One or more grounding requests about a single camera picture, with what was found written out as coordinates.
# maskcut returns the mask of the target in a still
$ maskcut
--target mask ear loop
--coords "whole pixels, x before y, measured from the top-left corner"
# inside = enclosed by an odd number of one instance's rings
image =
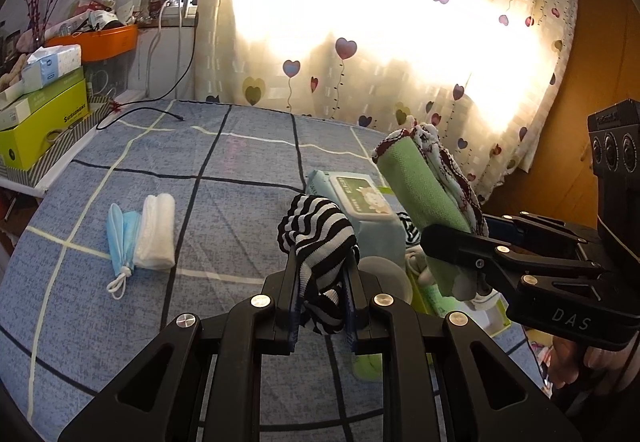
[[[122,296],[124,296],[125,289],[127,288],[127,278],[130,278],[132,274],[133,273],[129,267],[121,267],[118,277],[107,285],[107,292],[111,294],[114,299],[121,299]],[[120,288],[122,288],[122,292],[120,292],[120,295],[116,296],[115,293],[119,291]]]

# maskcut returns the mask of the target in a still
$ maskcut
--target green tennis ball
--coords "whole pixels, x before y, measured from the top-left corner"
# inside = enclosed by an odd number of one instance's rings
[[[351,368],[353,375],[360,380],[380,381],[382,380],[382,354],[354,356]]]

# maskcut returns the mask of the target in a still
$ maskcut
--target camera lens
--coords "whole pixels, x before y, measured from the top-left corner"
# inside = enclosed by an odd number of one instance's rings
[[[604,138],[604,158],[611,169],[614,169],[616,164],[618,164],[618,150],[616,149],[616,141],[612,135],[607,135],[607,137]]]
[[[602,149],[600,148],[600,142],[597,137],[593,140],[593,160],[598,164],[600,164],[602,160]]]
[[[625,160],[625,166],[629,171],[633,171],[636,168],[636,145],[631,137],[625,135],[625,139],[622,142],[622,156]]]

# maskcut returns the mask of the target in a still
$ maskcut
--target human hand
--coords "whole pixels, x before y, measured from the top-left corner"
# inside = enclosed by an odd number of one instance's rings
[[[607,395],[624,390],[640,371],[640,350],[637,344],[638,334],[619,352],[610,352],[590,346],[581,361],[587,368],[602,373],[596,386],[596,395]],[[554,337],[549,363],[549,380],[558,389],[575,382],[580,374],[577,360],[578,345],[572,341]]]

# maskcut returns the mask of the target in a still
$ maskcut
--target green towel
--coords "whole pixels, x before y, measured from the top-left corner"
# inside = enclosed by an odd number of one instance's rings
[[[467,233],[471,229],[453,198],[431,173],[429,166],[410,137],[403,137],[377,158],[377,165],[396,198],[422,231],[441,224]],[[478,274],[442,260],[427,257],[431,274],[443,296],[459,301],[476,297]]]

